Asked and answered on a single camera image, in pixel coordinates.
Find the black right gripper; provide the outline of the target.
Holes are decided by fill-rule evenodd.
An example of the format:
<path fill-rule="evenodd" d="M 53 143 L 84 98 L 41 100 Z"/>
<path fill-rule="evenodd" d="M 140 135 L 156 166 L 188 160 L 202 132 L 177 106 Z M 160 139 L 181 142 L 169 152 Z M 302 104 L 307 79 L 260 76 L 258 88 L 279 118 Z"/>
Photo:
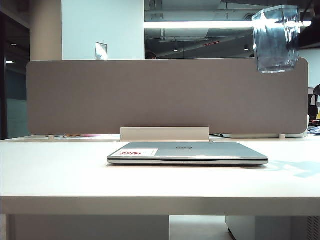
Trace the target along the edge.
<path fill-rule="evenodd" d="M 310 25 L 306 27 L 299 37 L 294 37 L 287 43 L 288 50 L 299 50 L 303 48 L 315 48 L 320 46 L 320 27 Z"/>

